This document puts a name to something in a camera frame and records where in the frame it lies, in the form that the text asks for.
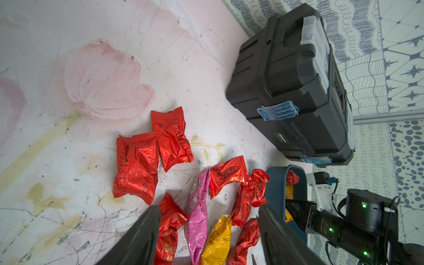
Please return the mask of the red tea bag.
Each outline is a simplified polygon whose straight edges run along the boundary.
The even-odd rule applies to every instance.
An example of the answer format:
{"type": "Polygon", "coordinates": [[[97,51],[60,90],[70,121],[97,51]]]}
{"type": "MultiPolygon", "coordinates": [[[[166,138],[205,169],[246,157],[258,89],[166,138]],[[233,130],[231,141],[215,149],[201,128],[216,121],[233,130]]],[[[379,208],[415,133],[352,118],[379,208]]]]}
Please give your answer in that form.
{"type": "Polygon", "coordinates": [[[257,218],[251,218],[242,228],[236,246],[233,247],[227,257],[229,265],[247,265],[248,249],[257,245],[261,233],[257,218]]]}
{"type": "Polygon", "coordinates": [[[292,170],[288,170],[287,172],[287,183],[290,185],[296,185],[299,183],[300,177],[292,170]]]}
{"type": "Polygon", "coordinates": [[[159,148],[157,134],[149,132],[117,138],[117,174],[113,183],[115,198],[130,194],[151,205],[158,183],[159,148]]]}
{"type": "Polygon", "coordinates": [[[234,182],[248,182],[248,172],[243,156],[234,157],[210,169],[210,196],[215,198],[222,188],[234,182]]]}
{"type": "Polygon", "coordinates": [[[254,169],[249,184],[252,185],[254,195],[252,199],[252,206],[258,208],[263,204],[267,204],[266,200],[266,187],[270,181],[268,174],[262,169],[254,169]]]}
{"type": "Polygon", "coordinates": [[[160,228],[153,263],[154,265],[171,265],[177,251],[178,230],[186,223],[189,214],[173,200],[169,193],[165,194],[159,208],[160,228]]]}
{"type": "Polygon", "coordinates": [[[186,122],[182,107],[161,113],[151,112],[152,128],[157,134],[160,157],[165,172],[174,165],[194,161],[192,148],[185,136],[186,122]]]}
{"type": "Polygon", "coordinates": [[[238,187],[236,201],[231,211],[232,226],[243,227],[251,214],[254,190],[248,183],[241,183],[238,187]]]}

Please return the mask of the yellow tea bag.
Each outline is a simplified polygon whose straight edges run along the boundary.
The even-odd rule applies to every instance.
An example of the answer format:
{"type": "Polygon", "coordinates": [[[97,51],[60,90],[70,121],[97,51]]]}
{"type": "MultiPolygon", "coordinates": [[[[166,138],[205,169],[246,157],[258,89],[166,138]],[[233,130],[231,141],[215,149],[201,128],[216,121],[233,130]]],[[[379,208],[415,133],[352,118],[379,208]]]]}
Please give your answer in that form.
{"type": "Polygon", "coordinates": [[[201,265],[224,265],[231,246],[231,215],[223,215],[210,233],[201,257],[201,265]]]}
{"type": "MultiPolygon", "coordinates": [[[[293,185],[288,182],[286,183],[286,199],[294,199],[293,185]]],[[[293,217],[288,209],[285,210],[285,221],[286,223],[293,221],[293,217]]]]}

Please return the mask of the teal plastic storage box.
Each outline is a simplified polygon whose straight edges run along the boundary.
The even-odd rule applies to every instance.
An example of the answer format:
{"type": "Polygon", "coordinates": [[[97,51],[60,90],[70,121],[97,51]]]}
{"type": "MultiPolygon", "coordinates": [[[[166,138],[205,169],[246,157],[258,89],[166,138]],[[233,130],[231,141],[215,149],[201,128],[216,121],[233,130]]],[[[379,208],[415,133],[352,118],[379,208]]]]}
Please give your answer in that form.
{"type": "Polygon", "coordinates": [[[303,168],[296,165],[269,168],[266,173],[270,180],[266,185],[265,197],[268,205],[282,218],[285,217],[286,178],[289,170],[300,177],[298,184],[294,185],[294,199],[308,200],[307,174],[303,168]]]}

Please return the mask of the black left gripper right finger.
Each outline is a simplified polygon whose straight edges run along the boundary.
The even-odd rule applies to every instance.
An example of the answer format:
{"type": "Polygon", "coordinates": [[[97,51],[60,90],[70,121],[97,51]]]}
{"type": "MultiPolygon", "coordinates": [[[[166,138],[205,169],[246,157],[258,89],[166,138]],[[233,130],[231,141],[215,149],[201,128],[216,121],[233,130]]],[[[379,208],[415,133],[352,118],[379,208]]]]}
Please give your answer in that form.
{"type": "Polygon", "coordinates": [[[325,265],[269,205],[260,206],[257,221],[266,264],[325,265]]]}

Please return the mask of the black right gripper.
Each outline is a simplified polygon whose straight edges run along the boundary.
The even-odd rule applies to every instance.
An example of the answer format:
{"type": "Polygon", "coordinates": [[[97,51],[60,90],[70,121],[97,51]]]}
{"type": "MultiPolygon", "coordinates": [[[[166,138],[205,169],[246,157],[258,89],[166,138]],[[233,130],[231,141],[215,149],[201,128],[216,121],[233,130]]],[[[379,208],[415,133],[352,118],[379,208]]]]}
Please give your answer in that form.
{"type": "Polygon", "coordinates": [[[344,249],[365,265],[381,264],[381,252],[375,235],[326,210],[318,211],[314,202],[287,199],[286,210],[300,231],[321,235],[332,246],[344,249]]]}

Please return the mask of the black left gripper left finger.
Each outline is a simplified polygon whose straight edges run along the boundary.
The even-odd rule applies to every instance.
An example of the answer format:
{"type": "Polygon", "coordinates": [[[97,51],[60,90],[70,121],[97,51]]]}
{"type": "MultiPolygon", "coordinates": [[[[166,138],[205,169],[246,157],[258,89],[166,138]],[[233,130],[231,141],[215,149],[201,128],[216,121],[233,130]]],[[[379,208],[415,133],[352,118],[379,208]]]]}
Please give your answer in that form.
{"type": "Polygon", "coordinates": [[[97,263],[99,265],[152,265],[160,229],[160,208],[152,205],[118,243],[97,263]]]}

